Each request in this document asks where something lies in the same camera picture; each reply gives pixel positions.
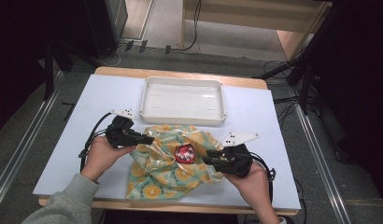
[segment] yellow patterned fabric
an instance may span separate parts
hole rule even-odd
[[[206,150],[219,149],[219,142],[209,133],[194,126],[159,125],[147,128],[144,134],[155,140],[150,146],[138,145],[131,153],[135,161],[128,179],[128,200],[175,200],[202,183],[223,179],[202,159]],[[177,163],[176,148],[187,144],[194,147],[194,163]]]

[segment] hand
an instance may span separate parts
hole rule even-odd
[[[109,144],[106,137],[96,137],[90,146],[86,165],[81,174],[90,180],[97,182],[98,178],[109,169],[118,158],[132,152],[135,147],[114,148]]]
[[[249,174],[240,178],[223,174],[240,192],[242,198],[256,212],[260,223],[279,223],[273,205],[270,202],[267,173],[259,165],[252,163]]]

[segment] gray floor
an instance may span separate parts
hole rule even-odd
[[[205,40],[200,39],[199,41],[201,47],[203,47]],[[272,45],[273,51],[276,51],[278,43],[275,39]],[[144,53],[139,53],[138,47],[134,47],[126,52],[119,51],[120,60],[118,55],[113,52],[111,56],[103,59],[103,61],[109,64],[119,63],[118,67],[127,68],[250,77],[263,74],[264,65],[267,71],[278,66],[278,63],[265,64],[267,61],[283,60],[281,59],[282,56],[273,57],[273,54],[266,54],[263,49],[261,50],[260,58],[252,59],[247,56],[229,57],[223,56],[221,53],[209,54],[208,51],[205,53],[200,51],[197,54],[171,52],[165,55],[160,49],[147,49]],[[70,107],[62,103],[76,103],[90,74],[93,73],[93,69],[86,63],[77,58],[74,58],[74,62],[76,66],[72,72],[64,73],[64,81],[58,89],[58,96],[42,123],[33,144],[30,146],[19,172],[17,172],[0,204],[0,223],[20,223],[29,214],[40,208],[37,197],[32,194],[32,191],[66,125],[64,118]],[[291,96],[290,87],[285,84],[283,79],[272,78],[268,80],[268,84],[275,99]],[[0,132],[0,174],[5,170],[7,162],[34,119],[42,104],[43,95],[44,86],[41,86],[28,98],[28,101]],[[288,105],[276,105],[277,113],[280,114]],[[383,202],[369,174],[356,164],[338,162],[334,155],[334,145],[327,134],[324,124],[314,113],[309,113],[308,118],[318,138],[329,171],[345,203],[351,223],[383,223]],[[316,164],[312,149],[296,112],[287,116],[282,128],[282,134],[293,175],[305,190],[307,223],[342,223],[336,218],[331,200],[328,197],[328,191],[319,173],[319,167]],[[100,209],[92,210],[93,223],[99,222],[101,214],[102,210]],[[301,210],[293,219],[296,223],[302,223],[304,214],[305,212]],[[248,220],[254,218],[255,216],[248,216]]]
[[[165,49],[169,45],[178,49],[181,48],[181,27],[182,1],[154,0],[142,40],[148,41],[148,47]],[[193,21],[186,21],[184,28],[186,48],[194,39]],[[197,44],[187,51],[189,53],[264,61],[286,60],[275,30],[198,21],[197,33]]]

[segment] gray sweater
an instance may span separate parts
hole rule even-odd
[[[22,223],[92,223],[92,199],[98,188],[83,175],[75,175],[64,191],[54,193],[45,207]]]

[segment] metal rod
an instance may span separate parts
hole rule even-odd
[[[296,96],[296,92],[292,87],[290,87],[291,95]],[[336,186],[334,179],[332,177],[331,171],[329,170],[328,164],[322,154],[322,151],[319,146],[319,141],[314,134],[314,130],[311,126],[310,120],[300,106],[296,108],[297,115],[299,120],[302,123],[302,127],[305,131],[305,136],[307,138],[308,144],[310,145],[311,151],[313,153],[314,160],[317,164],[319,175],[322,179],[323,185],[328,193],[329,200],[331,201],[334,214],[337,218],[338,223],[351,223],[351,220],[348,216],[347,209],[345,207],[343,198]]]
[[[50,96],[47,101],[44,101],[37,111],[34,119],[32,120],[29,128],[25,132],[22,140],[18,144],[16,150],[14,151],[11,159],[8,161],[5,170],[0,175],[0,203],[6,196],[8,189],[17,172],[19,171],[23,160],[28,154],[29,148],[34,143],[35,137],[37,136],[41,125],[46,119],[48,113],[51,110],[53,103],[58,95],[58,90],[60,89],[61,83],[64,80],[63,72],[59,72],[55,78],[55,82],[57,83],[57,88],[54,93]]]

